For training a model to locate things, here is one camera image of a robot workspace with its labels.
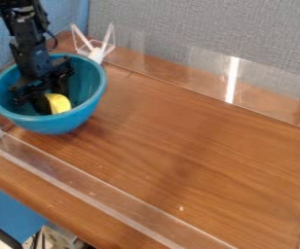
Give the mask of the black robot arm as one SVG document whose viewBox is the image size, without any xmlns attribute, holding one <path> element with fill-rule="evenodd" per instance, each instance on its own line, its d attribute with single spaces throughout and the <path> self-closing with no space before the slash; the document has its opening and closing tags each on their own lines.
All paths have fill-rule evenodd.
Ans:
<svg viewBox="0 0 300 249">
<path fill-rule="evenodd" d="M 30 103 L 40 115 L 51 115 L 47 94 L 70 96 L 68 78 L 75 73 L 71 58 L 50 57 L 59 41 L 48 30 L 50 21 L 39 0 L 0 0 L 0 18 L 14 37 L 10 49 L 20 70 L 20 78 L 8 87 L 15 104 Z"/>
</svg>

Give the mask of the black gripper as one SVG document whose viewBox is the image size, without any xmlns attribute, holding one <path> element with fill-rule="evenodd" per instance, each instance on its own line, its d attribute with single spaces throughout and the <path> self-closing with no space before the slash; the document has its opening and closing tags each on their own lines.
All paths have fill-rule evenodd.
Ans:
<svg viewBox="0 0 300 249">
<path fill-rule="evenodd" d="M 52 60 L 51 71 L 40 78 L 31 79 L 20 76 L 16 82 L 8 87 L 14 94 L 14 102 L 18 105 L 31 103 L 39 115 L 50 115 L 51 107 L 46 93 L 58 93 L 70 97 L 68 78 L 75 73 L 68 56 Z"/>
</svg>

